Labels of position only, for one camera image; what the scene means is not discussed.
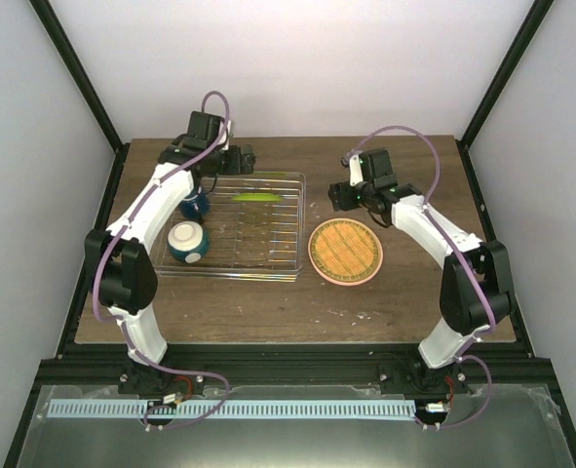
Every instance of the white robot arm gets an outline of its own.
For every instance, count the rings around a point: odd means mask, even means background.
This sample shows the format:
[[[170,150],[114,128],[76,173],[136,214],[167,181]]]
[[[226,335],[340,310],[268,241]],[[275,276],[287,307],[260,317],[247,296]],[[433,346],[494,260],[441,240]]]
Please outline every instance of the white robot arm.
[[[351,155],[347,182],[330,186],[328,196],[336,211],[359,207],[368,210],[383,227],[395,226],[414,239],[443,270],[440,310],[442,318],[419,345],[430,369],[451,364],[469,345],[489,330],[486,311],[452,247],[426,216],[439,225],[476,273],[483,274],[480,288],[496,323],[517,309],[506,248],[497,241],[484,242],[456,226],[432,206],[412,185],[398,185],[389,153],[374,149]]]
[[[106,231],[93,230],[85,241],[86,266],[93,282],[97,266],[115,233],[123,231],[114,255],[107,259],[99,283],[99,302],[108,308],[118,326],[125,329],[136,350],[159,363],[167,350],[153,312],[157,277],[149,259],[151,247],[169,216],[186,197],[199,189],[202,176],[251,174],[255,162],[249,146],[229,146],[227,130],[215,150],[187,170],[180,165],[197,157],[219,138],[221,117],[193,112],[188,132],[176,138],[158,159],[147,185]],[[135,352],[129,352],[135,361]]]

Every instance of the wire rack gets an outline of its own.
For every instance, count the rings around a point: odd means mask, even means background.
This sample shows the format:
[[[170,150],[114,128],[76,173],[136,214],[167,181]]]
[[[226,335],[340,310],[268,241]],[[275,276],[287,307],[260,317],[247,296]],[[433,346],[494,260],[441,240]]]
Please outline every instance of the wire rack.
[[[258,281],[294,281],[302,267],[305,221],[305,177],[298,173],[255,173],[220,177],[202,185],[210,201],[203,228],[210,249],[186,264],[168,249],[169,231],[185,220],[175,210],[158,234],[151,261],[160,276],[222,277]],[[243,193],[281,195],[279,202],[240,202]]]

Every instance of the wooden tabletop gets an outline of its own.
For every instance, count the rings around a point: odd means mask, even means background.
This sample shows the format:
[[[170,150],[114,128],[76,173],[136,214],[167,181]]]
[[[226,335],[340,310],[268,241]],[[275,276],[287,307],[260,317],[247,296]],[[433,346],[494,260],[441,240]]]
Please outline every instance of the wooden tabletop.
[[[417,342],[441,314],[442,273],[412,239],[374,224],[365,210],[335,213],[326,195],[331,183],[348,179],[339,163],[358,137],[235,138],[248,143],[259,171],[289,171],[306,177],[305,237],[321,222],[350,217],[369,226],[383,246],[383,265],[367,283],[331,284],[307,257],[293,283],[214,278],[160,278],[154,299],[158,325],[169,342]],[[433,205],[468,232],[484,238],[460,156],[452,136],[433,136],[442,159],[442,179]],[[146,184],[168,139],[135,139],[114,199],[110,222],[119,217]],[[413,136],[382,136],[368,147],[386,147],[399,183],[422,191],[430,186],[433,157]],[[123,342],[116,325],[98,323],[90,295],[76,335],[78,343]],[[513,341],[509,319],[490,339]]]

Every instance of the purple cable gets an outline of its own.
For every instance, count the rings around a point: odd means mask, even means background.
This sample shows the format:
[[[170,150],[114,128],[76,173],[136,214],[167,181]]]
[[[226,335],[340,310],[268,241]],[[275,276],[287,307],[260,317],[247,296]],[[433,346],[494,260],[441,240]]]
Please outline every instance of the purple cable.
[[[161,183],[165,182],[170,177],[177,174],[179,171],[186,170],[187,168],[189,168],[193,164],[198,163],[203,158],[208,156],[212,151],[215,150],[215,148],[219,145],[222,138],[225,136],[225,133],[227,132],[227,123],[229,122],[229,117],[230,117],[229,101],[227,100],[227,97],[225,97],[225,95],[223,93],[221,93],[220,91],[210,91],[203,98],[203,104],[202,104],[203,107],[205,107],[205,103],[207,102],[208,98],[211,96],[218,96],[219,98],[222,99],[222,102],[225,105],[225,117],[224,117],[225,125],[222,126],[222,129],[220,129],[220,132],[218,133],[218,136],[216,137],[216,139],[211,143],[211,145],[205,151],[203,151],[202,153],[195,156],[191,160],[186,161],[185,163],[181,164],[180,166],[177,166],[176,168],[174,168],[172,171],[163,175],[160,178]],[[153,192],[155,192],[157,190],[157,188],[158,188],[157,185],[152,185],[144,193],[144,195],[142,196],[140,201],[136,204],[136,206],[134,207],[134,209],[130,213],[130,216],[128,218],[128,222],[132,222],[135,219],[135,217],[138,215],[138,213],[140,212],[140,210],[142,209],[144,204],[151,197]],[[121,230],[116,233],[116,235],[114,236],[112,241],[110,241],[110,244],[108,244],[108,247],[105,249],[105,252],[101,256],[101,260],[99,261],[99,265],[98,265],[97,270],[96,270],[95,280],[93,281],[93,313],[95,314],[95,318],[99,322],[102,322],[102,323],[112,322],[113,320],[115,320],[115,318],[114,317],[103,318],[103,317],[101,317],[101,314],[99,314],[99,300],[98,299],[99,299],[99,285],[101,284],[101,277],[103,276],[103,270],[105,269],[105,264],[107,263],[108,258],[110,258],[110,256],[112,255],[114,248],[116,247],[118,242],[121,240],[121,236],[123,236],[123,233],[126,230],[127,230],[126,226],[122,227]]]
[[[484,375],[486,376],[486,396],[484,397],[484,402],[482,402],[482,406],[474,414],[466,417],[462,421],[458,421],[458,422],[454,422],[452,424],[446,424],[446,425],[440,426],[439,429],[453,429],[455,427],[463,426],[463,425],[467,424],[468,422],[472,422],[473,420],[475,420],[477,417],[479,417],[481,414],[484,413],[484,410],[486,410],[486,407],[489,406],[489,402],[491,401],[491,394],[493,392],[493,380],[491,379],[491,372],[489,372],[489,368],[486,366],[484,361],[481,358],[474,356],[472,354],[468,354],[467,356],[463,356],[462,358],[458,358],[458,359],[459,359],[459,362],[464,361],[466,359],[469,359],[470,361],[475,361],[475,362],[479,363],[479,365],[482,367],[482,370],[484,371]],[[417,422],[422,427],[436,429],[436,426],[435,427],[429,426],[428,424],[422,422],[417,416],[415,416],[415,422]]]
[[[203,98],[203,104],[202,107],[205,108],[205,104],[208,100],[209,97],[211,96],[218,96],[219,98],[222,99],[222,102],[224,103],[225,106],[225,117],[224,117],[224,125],[222,126],[222,129],[220,129],[220,132],[218,133],[218,136],[216,137],[216,139],[211,143],[210,146],[208,146],[208,148],[203,151],[202,153],[200,153],[199,155],[195,156],[194,158],[190,159],[189,161],[186,161],[185,163],[181,164],[180,166],[177,166],[176,168],[174,168],[172,171],[166,173],[165,175],[163,175],[162,177],[160,177],[160,183],[165,182],[166,180],[168,180],[169,178],[171,178],[172,176],[174,176],[175,174],[177,174],[179,171],[185,171],[187,168],[189,168],[190,166],[192,166],[193,164],[198,163],[199,161],[201,161],[203,158],[205,158],[206,156],[208,156],[212,151],[214,151],[216,149],[216,147],[220,144],[220,141],[222,140],[222,138],[225,136],[226,132],[227,132],[227,124],[229,122],[229,118],[230,118],[230,109],[229,109],[229,102],[227,101],[227,98],[225,97],[225,95],[219,91],[210,91],[209,93],[207,93],[205,95],[205,97]],[[130,216],[128,217],[128,222],[131,223],[132,221],[134,221],[135,217],[138,215],[138,213],[140,212],[140,210],[142,209],[142,207],[144,206],[144,204],[147,202],[147,200],[151,197],[151,195],[153,194],[153,192],[155,192],[158,188],[158,185],[152,185],[142,196],[142,198],[138,201],[138,203],[136,204],[136,206],[134,207],[134,209],[132,210],[132,212],[130,213]],[[127,226],[123,226],[121,227],[121,229],[119,230],[119,232],[117,232],[114,237],[112,238],[112,240],[110,241],[110,243],[108,244],[108,246],[105,248],[105,251],[103,252],[103,255],[101,256],[101,260],[99,261],[99,265],[97,266],[96,269],[96,273],[95,273],[95,280],[93,281],[93,313],[95,314],[95,318],[102,323],[105,322],[111,322],[113,320],[116,320],[116,316],[112,316],[112,317],[108,317],[108,318],[103,318],[101,317],[101,315],[99,314],[99,286],[101,284],[101,278],[103,276],[103,271],[105,269],[105,265],[108,261],[108,259],[112,256],[112,252],[114,252],[114,249],[116,248],[116,245],[118,244],[118,242],[121,240],[121,237],[123,236],[123,234],[125,233],[125,231],[128,229]],[[219,373],[214,373],[214,372],[201,372],[201,371],[190,371],[190,370],[176,370],[176,369],[171,369],[171,368],[165,368],[164,366],[160,366],[159,364],[156,364],[154,362],[152,362],[149,358],[147,358],[146,356],[144,356],[142,353],[140,353],[139,351],[137,351],[135,349],[135,345],[132,342],[132,339],[130,338],[130,335],[128,333],[127,327],[125,325],[125,322],[123,322],[123,324],[121,325],[121,331],[123,332],[123,336],[125,337],[125,340],[128,344],[128,347],[130,348],[130,350],[134,350],[135,354],[139,357],[139,359],[141,361],[143,361],[145,364],[147,364],[148,366],[155,368],[159,371],[163,371],[163,372],[168,372],[168,373],[173,373],[173,374],[177,374],[177,375],[203,375],[206,377],[211,377],[211,378],[217,378],[218,380],[222,381],[225,384],[225,395],[222,398],[222,400],[216,404],[215,407],[213,407],[212,409],[210,409],[208,412],[206,412],[205,414],[202,414],[201,416],[186,421],[185,423],[182,424],[170,424],[169,428],[173,429],[175,427],[182,427],[182,426],[189,426],[191,424],[194,424],[196,422],[202,421],[205,418],[207,418],[208,416],[210,416],[211,414],[214,414],[220,407],[222,407],[225,402],[227,401],[227,396],[229,394],[229,391],[231,389],[230,385],[229,385],[229,381],[223,376],[220,375]]]
[[[144,415],[142,416],[142,423],[144,424],[144,427],[149,427],[149,415],[151,415],[153,412],[157,411],[157,410],[172,410],[173,408],[171,408],[168,405],[158,405],[155,407],[151,407],[151,408],[147,408],[147,411],[144,413]],[[168,418],[169,416],[171,416],[170,414],[165,414],[164,418]]]
[[[482,289],[480,288],[479,282],[476,280],[476,277],[474,276],[474,271],[472,270],[472,267],[468,264],[467,260],[465,259],[465,256],[461,253],[461,251],[459,251],[459,248],[456,247],[456,245],[454,244],[454,241],[452,241],[452,239],[450,239],[450,236],[448,236],[446,234],[446,232],[443,230],[443,228],[440,226],[440,224],[438,222],[436,222],[435,219],[433,218],[433,216],[429,213],[428,203],[431,199],[431,196],[433,195],[433,192],[435,192],[437,185],[440,183],[440,173],[441,173],[441,165],[442,165],[441,160],[440,160],[440,155],[437,152],[437,148],[431,143],[431,141],[429,139],[427,139],[424,135],[420,134],[417,130],[412,129],[411,127],[405,127],[402,125],[390,125],[388,127],[383,127],[381,129],[378,129],[377,131],[372,132],[371,134],[366,136],[364,139],[362,139],[357,146],[355,146],[351,151],[348,152],[348,154],[344,158],[344,161],[348,162],[350,157],[353,156],[354,154],[356,154],[357,151],[359,151],[359,149],[362,146],[364,146],[364,144],[366,144],[368,141],[370,141],[372,138],[376,137],[377,135],[382,134],[383,132],[388,132],[390,130],[402,130],[405,132],[409,132],[410,134],[414,134],[415,136],[420,138],[422,141],[424,141],[426,143],[426,145],[429,147],[429,149],[431,150],[431,153],[433,154],[433,157],[435,158],[435,178],[433,179],[433,183],[431,184],[431,187],[428,189],[428,192],[426,192],[426,195],[424,196],[424,207],[423,207],[424,215],[435,226],[435,229],[437,229],[439,231],[439,233],[442,235],[442,237],[445,239],[445,241],[450,245],[450,248],[452,249],[452,252],[454,253],[454,255],[458,258],[459,262],[461,263],[461,266],[463,267],[463,270],[465,271],[465,274],[467,275],[468,279],[470,280],[470,283],[472,283],[472,286],[474,287],[474,291],[476,291],[476,294],[479,297],[479,300],[480,300],[480,303],[482,304],[482,307],[484,307],[484,312],[486,313],[487,319],[489,321],[488,332],[490,332],[490,333],[495,332],[495,328],[497,325],[495,322],[495,316],[493,315],[493,310],[491,310],[491,306],[489,305],[489,301],[487,300],[486,296],[484,295],[484,292],[482,292]]]
[[[112,322],[116,320],[116,317],[110,316],[107,318],[101,317],[99,314],[99,284],[101,283],[101,277],[103,276],[103,270],[105,270],[105,264],[108,262],[108,258],[112,255],[116,244],[121,240],[121,236],[127,230],[127,226],[123,226],[119,232],[116,233],[108,247],[105,248],[103,255],[101,256],[101,260],[99,261],[99,265],[96,268],[95,273],[95,282],[93,283],[93,313],[95,314],[95,318],[102,322],[103,324]]]
[[[151,361],[149,358],[147,358],[144,354],[142,354],[140,351],[138,351],[136,349],[135,344],[132,341],[132,337],[130,336],[130,333],[128,332],[127,325],[125,325],[125,322],[123,322],[121,324],[121,332],[123,333],[123,337],[125,338],[125,342],[127,343],[130,351],[133,352],[136,356],[138,356],[138,358],[147,366],[150,366],[154,369],[157,369],[158,371],[173,373],[175,375],[186,375],[186,376],[188,376],[188,375],[192,375],[192,376],[202,375],[203,377],[216,378],[216,379],[220,380],[225,386],[225,394],[222,396],[220,401],[218,403],[216,403],[210,410],[201,414],[198,417],[195,417],[194,419],[190,419],[189,421],[180,422],[177,424],[169,424],[168,426],[165,426],[165,429],[169,429],[169,430],[170,429],[177,429],[179,427],[191,426],[192,424],[196,424],[197,422],[201,422],[204,419],[207,419],[208,417],[210,417],[212,414],[214,414],[218,410],[220,410],[220,407],[222,407],[226,403],[229,392],[231,391],[231,385],[229,385],[229,380],[227,380],[224,375],[221,375],[221,374],[215,373],[215,372],[204,372],[204,371],[198,371],[198,370],[178,370],[178,369],[171,369],[171,368],[166,368],[164,366],[160,366],[159,364],[156,364],[153,361]],[[156,407],[154,409],[148,409],[147,410],[147,412],[144,414],[144,417],[142,418],[142,422],[144,422],[145,426],[148,426],[148,424],[149,424],[147,421],[147,417],[149,416],[149,414],[151,414],[151,412],[156,410],[157,408],[162,408],[162,407],[164,407],[164,405],[162,405],[160,407]]]

